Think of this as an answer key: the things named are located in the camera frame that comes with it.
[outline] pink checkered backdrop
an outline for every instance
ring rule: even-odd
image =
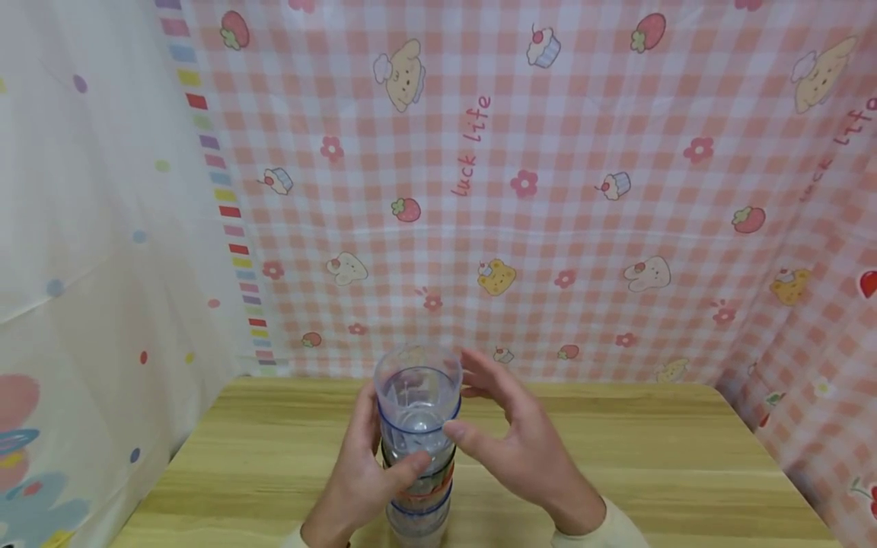
[[[534,381],[714,385],[877,545],[877,4],[183,13],[292,374],[427,338]]]

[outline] cream sleeve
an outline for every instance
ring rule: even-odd
[[[551,539],[552,548],[649,548],[649,544],[631,519],[612,501],[606,501],[606,519],[596,530],[584,537],[569,537],[558,531]],[[302,540],[299,526],[281,548],[308,548]]]

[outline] hand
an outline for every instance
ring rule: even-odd
[[[356,397],[332,475],[302,525],[302,540],[310,548],[345,548],[358,528],[429,467],[430,455],[421,451],[382,469],[374,458],[380,441],[377,394],[370,381]]]
[[[579,472],[542,404],[505,368],[464,350],[463,397],[486,397],[505,410],[509,431],[495,439],[463,421],[445,423],[445,434],[481,462],[509,491],[536,504],[561,533],[586,535],[606,517],[606,505]]]

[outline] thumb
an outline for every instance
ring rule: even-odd
[[[399,491],[404,491],[414,485],[417,478],[429,468],[431,462],[432,457],[430,457],[430,453],[418,451],[408,455],[384,471],[389,480],[388,487],[393,491],[392,494],[395,495]]]
[[[445,423],[444,430],[445,435],[457,444],[461,451],[490,468],[489,462],[496,456],[498,441],[474,425],[463,421],[448,421]]]

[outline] fabric backdrop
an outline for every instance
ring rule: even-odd
[[[120,4],[0,23],[0,545],[105,544],[234,374],[416,338],[715,386],[877,545],[877,4]]]

